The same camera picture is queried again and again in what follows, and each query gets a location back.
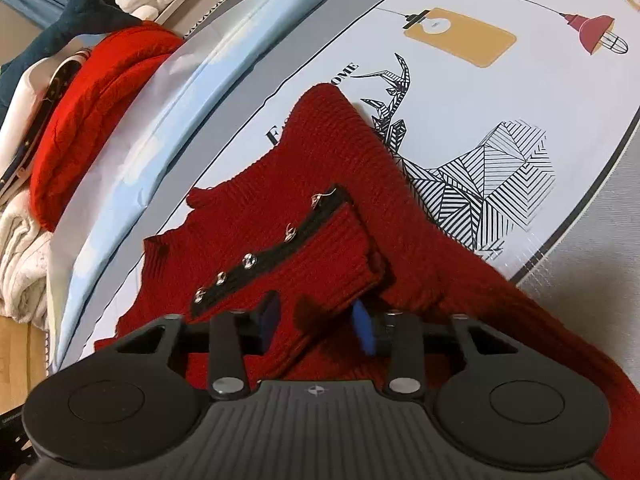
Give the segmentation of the dark red knit sweater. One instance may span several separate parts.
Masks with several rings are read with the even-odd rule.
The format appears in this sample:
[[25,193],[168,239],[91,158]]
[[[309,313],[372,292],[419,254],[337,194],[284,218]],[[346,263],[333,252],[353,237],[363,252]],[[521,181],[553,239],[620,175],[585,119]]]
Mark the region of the dark red knit sweater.
[[318,84],[296,103],[279,144],[231,180],[194,188],[177,229],[144,243],[141,287],[119,319],[125,336],[165,314],[201,323],[250,310],[267,292],[281,319],[262,379],[370,379],[349,311],[476,318],[597,385],[611,426],[596,456],[613,479],[639,474],[639,393],[604,353],[571,333],[489,264],[429,222],[378,136],[340,90]]

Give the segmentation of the cream folded quilt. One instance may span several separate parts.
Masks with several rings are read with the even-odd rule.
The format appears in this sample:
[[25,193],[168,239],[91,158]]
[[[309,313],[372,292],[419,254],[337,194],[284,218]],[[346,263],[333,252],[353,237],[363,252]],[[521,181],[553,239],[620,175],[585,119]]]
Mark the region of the cream folded quilt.
[[1,211],[1,315],[47,330],[47,274],[52,234],[29,208],[29,187]]

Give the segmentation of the printed grey bed sheet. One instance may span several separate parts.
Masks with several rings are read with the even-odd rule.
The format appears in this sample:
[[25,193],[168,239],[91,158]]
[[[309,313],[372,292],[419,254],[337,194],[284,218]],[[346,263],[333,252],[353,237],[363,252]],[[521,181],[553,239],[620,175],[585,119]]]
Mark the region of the printed grey bed sheet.
[[273,148],[299,97],[340,89],[435,223],[506,278],[533,269],[590,202],[639,120],[639,14],[623,0],[324,0],[262,54],[170,163],[108,259],[62,366],[114,332],[145,237],[186,191]]

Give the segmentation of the bright red folded blanket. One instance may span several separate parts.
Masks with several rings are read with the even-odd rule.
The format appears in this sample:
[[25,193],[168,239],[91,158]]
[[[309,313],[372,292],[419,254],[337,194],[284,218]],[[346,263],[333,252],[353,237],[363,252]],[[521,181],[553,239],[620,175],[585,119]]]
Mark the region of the bright red folded blanket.
[[152,22],[113,32],[93,49],[44,130],[30,177],[30,210],[55,230],[76,188],[142,88],[184,40]]

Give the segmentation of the navy trimmed folded cloth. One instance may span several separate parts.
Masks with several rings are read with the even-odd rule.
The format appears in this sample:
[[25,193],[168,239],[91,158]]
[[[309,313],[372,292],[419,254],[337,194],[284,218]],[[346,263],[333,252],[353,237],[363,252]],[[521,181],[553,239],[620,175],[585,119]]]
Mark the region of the navy trimmed folded cloth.
[[26,136],[18,146],[14,159],[12,159],[4,174],[1,174],[2,205],[20,192],[21,187],[32,174],[32,165],[34,164],[35,154],[44,130],[46,130],[55,107],[62,100],[70,83],[90,58],[91,49],[83,47],[75,52],[68,50],[60,54],[65,56],[65,60],[56,69],[49,88],[47,88],[41,103],[37,107],[35,117],[30,122]]

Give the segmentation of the white folded pillow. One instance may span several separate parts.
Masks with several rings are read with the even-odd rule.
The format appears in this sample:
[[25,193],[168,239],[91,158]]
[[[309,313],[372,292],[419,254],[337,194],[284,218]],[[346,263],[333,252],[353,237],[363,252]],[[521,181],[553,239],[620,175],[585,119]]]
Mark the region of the white folded pillow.
[[43,58],[25,70],[18,81],[1,126],[2,174],[14,159],[56,69],[64,60],[62,54]]

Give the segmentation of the light blue folded sheet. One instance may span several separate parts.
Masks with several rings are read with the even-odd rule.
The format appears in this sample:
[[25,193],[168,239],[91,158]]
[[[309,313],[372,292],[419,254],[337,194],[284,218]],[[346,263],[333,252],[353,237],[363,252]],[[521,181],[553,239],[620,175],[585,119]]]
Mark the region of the light blue folded sheet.
[[323,1],[218,1],[127,108],[53,232],[51,372],[62,366],[90,292],[170,163],[250,66]]

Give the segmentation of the blue shark plush toy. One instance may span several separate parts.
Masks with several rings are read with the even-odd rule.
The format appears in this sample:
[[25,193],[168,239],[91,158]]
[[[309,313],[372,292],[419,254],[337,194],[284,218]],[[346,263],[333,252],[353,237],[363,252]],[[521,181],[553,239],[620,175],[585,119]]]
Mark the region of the blue shark plush toy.
[[60,17],[16,58],[1,66],[1,121],[4,122],[24,71],[50,58],[82,35],[105,35],[137,26],[141,21],[104,0],[68,0]]

